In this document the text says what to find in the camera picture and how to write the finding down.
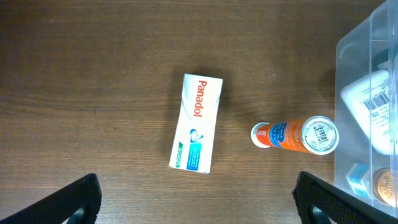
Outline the small jar gold lid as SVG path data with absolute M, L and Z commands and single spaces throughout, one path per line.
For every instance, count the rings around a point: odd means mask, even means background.
M 346 179 L 355 195 L 366 199 L 374 197 L 385 205 L 396 207 L 397 196 L 392 196 L 390 168 L 372 170 L 368 164 L 356 163 L 346 174 Z

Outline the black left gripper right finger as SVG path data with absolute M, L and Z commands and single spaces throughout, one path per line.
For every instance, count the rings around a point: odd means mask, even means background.
M 309 172 L 299 172 L 292 195 L 302 223 L 397 223 L 397 218 Z

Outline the orange tablet tube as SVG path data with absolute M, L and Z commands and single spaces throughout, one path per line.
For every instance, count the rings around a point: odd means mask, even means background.
M 337 148 L 340 135 L 330 118 L 312 116 L 280 123 L 257 123 L 251 130 L 251 139 L 260 148 L 278 147 L 322 156 Z

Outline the clear plastic container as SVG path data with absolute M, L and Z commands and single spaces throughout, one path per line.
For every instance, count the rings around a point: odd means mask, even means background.
M 378 153 L 343 102 L 341 90 L 378 70 L 389 73 L 389 128 L 392 154 Z M 346 174 L 356 164 L 390 168 L 392 196 L 397 196 L 397 1 L 385 1 L 360 25 L 345 35 L 337 45 L 335 81 L 335 123 L 340 142 L 335 150 L 335 185 L 339 189 L 393 217 L 396 207 L 374 197 L 362 198 L 353 193 Z

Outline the white squeeze bottle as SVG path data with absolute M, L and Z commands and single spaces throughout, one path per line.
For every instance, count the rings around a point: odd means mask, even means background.
M 340 96 L 349 111 L 380 154 L 390 148 L 389 73 L 378 70 L 344 87 Z

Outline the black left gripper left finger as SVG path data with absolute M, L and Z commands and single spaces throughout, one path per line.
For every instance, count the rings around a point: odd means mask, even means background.
M 94 223 L 102 193 L 97 175 L 88 174 L 1 223 Z

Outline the white Panadol box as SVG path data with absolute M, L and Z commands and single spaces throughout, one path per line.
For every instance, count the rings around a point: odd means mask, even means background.
M 222 86 L 221 78 L 184 75 L 169 167 L 210 173 Z

